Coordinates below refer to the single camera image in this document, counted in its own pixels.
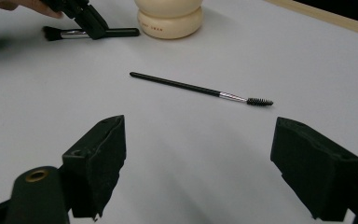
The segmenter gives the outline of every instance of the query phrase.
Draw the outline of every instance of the human hand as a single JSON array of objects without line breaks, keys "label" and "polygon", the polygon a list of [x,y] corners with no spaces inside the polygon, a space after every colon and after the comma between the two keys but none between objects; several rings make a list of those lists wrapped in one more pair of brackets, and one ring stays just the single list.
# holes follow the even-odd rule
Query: human hand
[{"label": "human hand", "polygon": [[0,8],[4,10],[14,10],[18,6],[28,7],[43,15],[52,18],[61,18],[62,12],[55,12],[40,0],[0,0]]}]

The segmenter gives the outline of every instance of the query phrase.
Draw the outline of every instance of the makeup brush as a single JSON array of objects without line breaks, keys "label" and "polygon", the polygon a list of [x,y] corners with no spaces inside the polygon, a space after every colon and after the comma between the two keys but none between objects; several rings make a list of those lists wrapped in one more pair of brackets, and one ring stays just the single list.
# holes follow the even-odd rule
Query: makeup brush
[{"label": "makeup brush", "polygon": [[182,83],[182,82],[171,81],[171,80],[160,78],[160,77],[151,77],[151,76],[148,76],[148,75],[139,74],[139,73],[135,73],[135,72],[131,72],[130,76],[138,77],[140,79],[144,79],[144,80],[148,80],[148,81],[161,83],[161,84],[164,84],[164,85],[169,85],[169,86],[185,89],[185,90],[188,90],[188,91],[196,91],[196,92],[200,92],[200,93],[220,97],[220,98],[227,99],[227,100],[238,101],[238,102],[246,103],[247,105],[261,105],[261,106],[264,106],[264,105],[273,105],[274,104],[270,100],[264,100],[264,99],[258,99],[258,98],[244,99],[242,97],[239,97],[239,96],[227,93],[227,92],[214,91],[214,90],[210,90],[210,89],[206,89],[206,88],[202,88],[202,87],[198,87],[198,86],[188,85],[188,84],[185,84],[185,83]]},{"label": "makeup brush", "polygon": [[[79,38],[90,38],[87,33],[82,29],[74,30],[60,30],[57,28],[44,26],[43,32],[45,38],[48,41],[55,41],[61,39],[79,39]],[[106,30],[105,37],[125,37],[125,36],[138,36],[139,30],[136,28],[121,28],[121,29],[108,29]]]}]

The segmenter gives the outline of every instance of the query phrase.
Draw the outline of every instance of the silver ferrule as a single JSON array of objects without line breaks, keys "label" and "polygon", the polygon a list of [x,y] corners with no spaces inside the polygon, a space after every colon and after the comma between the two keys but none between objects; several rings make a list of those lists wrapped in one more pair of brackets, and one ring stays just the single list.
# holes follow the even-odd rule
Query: silver ferrule
[{"label": "silver ferrule", "polygon": [[242,97],[239,97],[239,96],[236,96],[236,95],[233,95],[230,93],[222,92],[222,91],[220,92],[219,97],[223,98],[223,99],[227,99],[227,100],[232,100],[232,101],[238,101],[238,102],[243,102],[243,103],[246,102],[246,99],[244,99]]},{"label": "silver ferrule", "polygon": [[73,31],[61,31],[62,39],[79,39],[90,38],[85,31],[73,30]]}]

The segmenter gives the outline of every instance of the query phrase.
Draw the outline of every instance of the cream-colored jar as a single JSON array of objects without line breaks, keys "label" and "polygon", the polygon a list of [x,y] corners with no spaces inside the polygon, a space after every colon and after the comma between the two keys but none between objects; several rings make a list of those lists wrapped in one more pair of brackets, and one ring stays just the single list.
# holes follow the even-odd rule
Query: cream-colored jar
[{"label": "cream-colored jar", "polygon": [[202,0],[135,0],[135,4],[144,14],[161,17],[181,17],[194,12],[201,6]]},{"label": "cream-colored jar", "polygon": [[202,25],[202,8],[183,17],[159,18],[138,11],[138,22],[145,33],[162,39],[175,39],[191,35]]}]

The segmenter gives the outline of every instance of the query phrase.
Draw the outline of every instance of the table surface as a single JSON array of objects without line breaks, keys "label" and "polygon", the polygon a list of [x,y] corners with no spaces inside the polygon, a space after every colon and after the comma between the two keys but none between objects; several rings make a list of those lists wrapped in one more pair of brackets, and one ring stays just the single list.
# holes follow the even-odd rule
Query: table surface
[{"label": "table surface", "polygon": [[[138,27],[133,1],[91,4],[111,27]],[[124,115],[128,158],[98,223],[322,223],[269,159],[275,121],[306,123],[358,156],[358,34],[265,1],[202,6],[201,28],[177,40],[48,42],[43,26],[76,23],[0,10],[0,202],[18,175],[59,167],[95,123]],[[226,101],[132,71],[275,104]]]}]

